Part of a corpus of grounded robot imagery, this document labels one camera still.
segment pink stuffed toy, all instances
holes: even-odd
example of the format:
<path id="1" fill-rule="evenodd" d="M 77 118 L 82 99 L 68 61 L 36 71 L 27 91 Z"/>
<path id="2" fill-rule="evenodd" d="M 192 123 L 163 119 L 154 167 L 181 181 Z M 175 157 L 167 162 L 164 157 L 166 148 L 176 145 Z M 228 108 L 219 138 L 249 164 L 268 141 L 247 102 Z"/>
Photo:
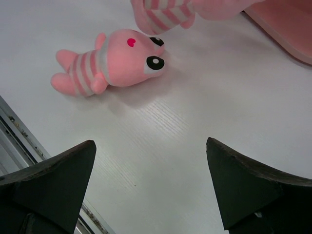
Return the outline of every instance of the pink stuffed toy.
<path id="1" fill-rule="evenodd" d="M 159 57 L 163 51 L 161 39 L 134 30 L 118 30 L 109 37 L 101 33 L 95 50 L 57 52 L 56 59 L 66 73 L 52 76 L 51 84 L 63 94 L 85 97 L 102 94 L 108 85 L 134 85 L 163 74 L 165 61 Z"/>
<path id="2" fill-rule="evenodd" d="M 227 20 L 250 5 L 264 0 L 131 0 L 136 24 L 149 35 L 177 25 L 187 29 L 196 13 L 206 20 Z"/>

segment black eye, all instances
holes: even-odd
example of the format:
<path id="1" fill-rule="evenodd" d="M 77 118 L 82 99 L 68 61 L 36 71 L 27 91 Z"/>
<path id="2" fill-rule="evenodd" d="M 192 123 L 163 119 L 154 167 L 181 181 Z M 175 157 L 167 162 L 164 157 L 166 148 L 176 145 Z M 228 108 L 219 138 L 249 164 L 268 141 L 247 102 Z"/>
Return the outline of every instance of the black eye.
<path id="1" fill-rule="evenodd" d="M 152 70 L 160 70 L 165 66 L 165 60 L 157 56 L 150 56 L 146 59 L 146 64 Z"/>
<path id="2" fill-rule="evenodd" d="M 150 39 L 158 46 L 162 46 L 164 44 L 163 40 L 160 38 L 150 38 Z"/>

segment pink heart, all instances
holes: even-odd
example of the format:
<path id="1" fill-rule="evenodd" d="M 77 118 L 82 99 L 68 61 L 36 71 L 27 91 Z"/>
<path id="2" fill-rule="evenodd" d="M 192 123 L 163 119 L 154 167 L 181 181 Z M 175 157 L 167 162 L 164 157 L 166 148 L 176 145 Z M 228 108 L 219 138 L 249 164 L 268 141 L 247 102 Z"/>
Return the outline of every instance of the pink heart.
<path id="1" fill-rule="evenodd" d="M 134 47 L 136 40 L 134 40 L 133 38 L 129 38 L 127 40 L 127 43 L 129 46 Z"/>

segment black plastic jaw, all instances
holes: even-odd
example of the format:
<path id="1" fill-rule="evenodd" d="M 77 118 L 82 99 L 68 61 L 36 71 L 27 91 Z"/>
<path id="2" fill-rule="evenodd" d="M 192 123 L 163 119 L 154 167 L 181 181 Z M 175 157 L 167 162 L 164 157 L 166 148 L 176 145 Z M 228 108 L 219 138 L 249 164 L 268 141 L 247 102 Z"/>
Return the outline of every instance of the black plastic jaw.
<path id="1" fill-rule="evenodd" d="M 207 159 L 230 234 L 312 234 L 312 180 L 248 158 L 209 138 Z"/>
<path id="2" fill-rule="evenodd" d="M 86 141 L 0 177 L 0 233 L 74 233 L 95 155 L 95 143 Z"/>

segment white table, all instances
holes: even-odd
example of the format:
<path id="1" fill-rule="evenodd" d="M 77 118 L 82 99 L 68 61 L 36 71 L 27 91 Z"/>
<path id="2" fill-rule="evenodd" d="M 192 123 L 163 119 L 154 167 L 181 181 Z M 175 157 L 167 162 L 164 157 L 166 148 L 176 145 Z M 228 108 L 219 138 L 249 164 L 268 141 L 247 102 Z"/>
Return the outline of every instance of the white table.
<path id="1" fill-rule="evenodd" d="M 163 77 L 89 99 L 50 86 L 55 52 L 137 29 L 128 0 L 2 1 L 0 24 L 0 94 L 51 155 L 95 140 L 86 198 L 117 234 L 224 233 L 208 137 L 312 178 L 312 69 L 242 16 L 162 35 Z"/>

